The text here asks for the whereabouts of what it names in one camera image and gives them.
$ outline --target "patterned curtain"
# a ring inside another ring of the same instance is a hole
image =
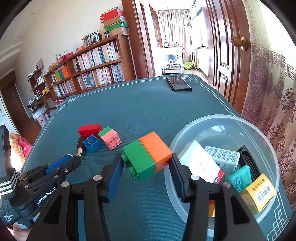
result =
[[[270,140],[288,200],[295,211],[296,70],[288,64],[289,61],[294,63],[295,59],[286,59],[283,48],[281,53],[273,51],[280,46],[273,44],[274,39],[269,37],[270,29],[266,28],[268,23],[264,22],[262,15],[262,11],[267,11],[264,10],[266,7],[259,0],[243,2],[250,27],[251,68],[242,118],[257,126]]]

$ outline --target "curtain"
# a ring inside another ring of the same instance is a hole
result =
[[[295,59],[283,55],[290,54],[284,49],[289,36],[284,29],[281,32],[283,26],[270,10],[265,10],[257,0],[245,0],[244,4],[251,35],[251,68],[242,118],[257,126],[271,142],[282,183],[295,211],[296,69],[289,64]],[[266,16],[273,23],[264,21]],[[277,36],[271,37],[272,34],[285,35],[286,41],[280,41],[284,45],[275,44]]]
[[[186,53],[183,53],[183,62],[190,61],[191,18],[188,19],[188,16],[189,10],[158,11],[161,37],[162,39],[172,40],[182,45],[186,51]]]

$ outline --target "teal tablecloth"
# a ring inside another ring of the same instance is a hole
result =
[[[42,129],[24,165],[28,171],[53,162],[66,154],[76,154],[79,126],[99,123],[116,130],[122,143],[110,151],[102,146],[86,152],[82,165],[67,176],[72,183],[99,174],[122,147],[151,131],[170,146],[189,122],[206,115],[239,116],[234,108],[199,77],[183,74],[191,92],[173,92],[165,77],[134,80],[68,97]],[[134,181],[123,169],[116,197],[104,205],[111,240],[182,240],[185,223],[168,198],[164,171],[146,181]],[[282,184],[275,203],[260,223],[268,241],[274,240],[292,215]],[[83,206],[79,205],[80,240],[85,240]]]

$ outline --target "door knob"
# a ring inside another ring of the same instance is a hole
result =
[[[248,49],[248,45],[249,45],[248,40],[244,37],[242,37],[241,39],[238,37],[232,37],[231,43],[233,46],[241,47],[241,49],[243,51],[246,51]]]

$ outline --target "window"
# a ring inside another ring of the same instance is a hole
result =
[[[153,20],[153,26],[154,26],[154,32],[155,32],[155,38],[156,38],[157,47],[158,48],[162,48],[163,46],[162,46],[162,41],[161,41],[161,37],[160,37],[160,29],[159,29],[159,23],[158,23],[158,16],[157,16],[157,13],[151,7],[150,4],[149,4],[149,7],[150,7],[150,12],[151,12],[152,20]]]
[[[202,8],[197,11],[195,18],[193,18],[192,28],[196,30],[192,31],[193,47],[207,47],[207,28]]]

